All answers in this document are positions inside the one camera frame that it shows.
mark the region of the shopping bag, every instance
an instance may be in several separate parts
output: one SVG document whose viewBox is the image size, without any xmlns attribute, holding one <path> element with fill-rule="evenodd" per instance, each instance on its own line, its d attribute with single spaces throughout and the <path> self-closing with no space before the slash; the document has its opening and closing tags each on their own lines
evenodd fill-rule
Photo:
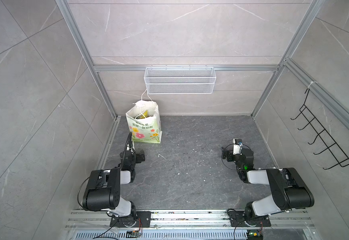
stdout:
<svg viewBox="0 0 349 240">
<path fill-rule="evenodd" d="M 132 140 L 135 142 L 161 142 L 161 123 L 158 105 L 153 101 L 140 100 L 134 107 L 126 112 L 129 130 L 132 132 Z"/>
</svg>

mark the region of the black wire rack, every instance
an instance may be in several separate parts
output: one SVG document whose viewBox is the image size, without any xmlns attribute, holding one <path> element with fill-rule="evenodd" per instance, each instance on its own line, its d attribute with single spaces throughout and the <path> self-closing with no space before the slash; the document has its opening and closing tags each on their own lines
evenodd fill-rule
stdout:
<svg viewBox="0 0 349 240">
<path fill-rule="evenodd" d="M 303 104 L 303 105 L 301 106 L 301 108 L 299 109 L 300 113 L 297 115 L 297 117 L 291 118 L 291 120 L 297 119 L 300 115 L 304 116 L 304 118 L 308 121 L 308 123 L 307 123 L 302 129 L 300 129 L 300 128 L 297 128 L 297 129 L 298 129 L 298 130 L 303 130 L 303 129 L 306 128 L 308 125 L 310 125 L 310 126 L 313 128 L 313 130 L 316 132 L 317 135 L 316 135 L 315 139 L 313 140 L 313 142 L 312 142 L 312 143 L 308 142 L 308 144 L 309 144 L 309 145 L 314 144 L 315 141 L 316 141 L 316 139 L 319 137 L 319 138 L 321 139 L 321 141 L 322 141 L 322 142 L 325 144 L 325 146 L 326 146 L 326 148 L 325 148 L 324 150 L 322 150 L 321 152 L 319 152 L 319 153 L 313 153 L 313 154 L 314 154 L 314 155 L 319 155 L 319 154 L 321 154 L 322 152 L 328 150 L 328 151 L 331 152 L 332 156 L 336 159 L 337 163 L 336 163 L 335 165 L 333 165 L 333 166 L 331 166 L 331 167 L 328 167 L 328 168 L 323 167 L 323 169 L 328 170 L 328 169 L 331 169 L 331 168 L 333 168 L 333 167 L 335 167 L 335 166 L 337 166 L 337 165 L 340 165 L 341 167 L 346 167 L 346 166 L 348 166 L 348 165 L 349 165 L 349 157 L 348 157 L 348 155 L 342 150 L 342 148 L 341 148 L 341 147 L 339 146 L 339 144 L 335 141 L 335 139 L 330 135 L 330 133 L 326 130 L 326 128 L 321 124 L 321 122 L 315 117 L 315 115 L 314 115 L 314 114 L 310 111 L 310 109 L 305 105 L 305 102 L 307 101 L 307 97 L 308 97 L 308 94 L 309 94 L 309 89 L 306 89 L 306 90 L 305 90 L 305 94 L 306 94 L 306 96 L 305 96 L 304 104 Z M 306 115 L 303 113 L 305 110 L 308 111 L 308 112 L 313 116 L 313 118 L 312 118 L 311 120 L 308 120 L 308 118 L 306 117 Z M 323 128 L 323 130 L 320 131 L 320 132 L 312 125 L 312 121 L 315 120 L 315 119 L 316 119 L 316 121 L 320 124 L 320 126 Z M 328 136 L 332 139 L 332 141 L 334 142 L 333 144 L 328 145 L 328 144 L 324 141 L 324 139 L 321 137 L 321 134 L 325 134 L 325 133 L 328 134 Z M 339 161 L 339 160 L 337 159 L 337 157 L 335 156 L 335 154 L 334 154 L 334 153 L 332 152 L 332 150 L 330 149 L 330 147 L 338 147 L 338 148 L 342 151 L 342 153 L 345 155 L 345 160 Z"/>
</svg>

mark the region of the tiled wall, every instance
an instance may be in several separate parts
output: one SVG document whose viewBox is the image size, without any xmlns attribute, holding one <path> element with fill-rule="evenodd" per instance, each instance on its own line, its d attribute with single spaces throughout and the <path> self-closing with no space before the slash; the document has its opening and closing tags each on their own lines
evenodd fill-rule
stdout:
<svg viewBox="0 0 349 240">
<path fill-rule="evenodd" d="M 0 1 L 0 239 L 57 239 L 111 116 L 53 0 Z"/>
<path fill-rule="evenodd" d="M 309 27 L 292 59 L 349 108 L 349 1 L 328 0 Z M 315 197 L 308 209 L 322 239 L 349 239 L 349 166 L 337 163 L 299 113 L 306 87 L 288 70 L 282 73 L 256 121 L 280 167 L 295 167 Z M 312 93 L 308 108 L 349 156 L 349 130 Z M 321 127 L 314 120 L 319 131 Z M 326 134 L 327 144 L 333 142 Z M 331 147 L 339 160 L 345 156 Z"/>
<path fill-rule="evenodd" d="M 310 1 L 70 0 L 95 64 L 278 64 Z M 250 114 L 272 73 L 218 72 L 212 94 L 152 95 L 161 114 Z M 118 114 L 141 72 L 102 72 Z"/>
</svg>

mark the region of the mesh basket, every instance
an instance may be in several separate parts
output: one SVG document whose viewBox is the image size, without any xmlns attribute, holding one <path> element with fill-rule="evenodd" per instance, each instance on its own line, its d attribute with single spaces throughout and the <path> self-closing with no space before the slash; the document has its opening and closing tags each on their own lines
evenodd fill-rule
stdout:
<svg viewBox="0 0 349 240">
<path fill-rule="evenodd" d="M 212 67 L 150 67 L 144 80 L 148 94 L 212 93 L 216 81 Z"/>
</svg>

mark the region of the flower print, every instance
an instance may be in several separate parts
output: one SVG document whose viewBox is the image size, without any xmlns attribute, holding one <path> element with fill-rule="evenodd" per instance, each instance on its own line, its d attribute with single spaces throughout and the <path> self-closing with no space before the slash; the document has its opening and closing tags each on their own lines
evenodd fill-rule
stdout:
<svg viewBox="0 0 349 240">
<path fill-rule="evenodd" d="M 142 133 L 136 133 L 136 137 L 138 137 L 138 138 L 144 138 L 145 136 L 144 136 L 144 134 L 142 134 Z"/>
</svg>

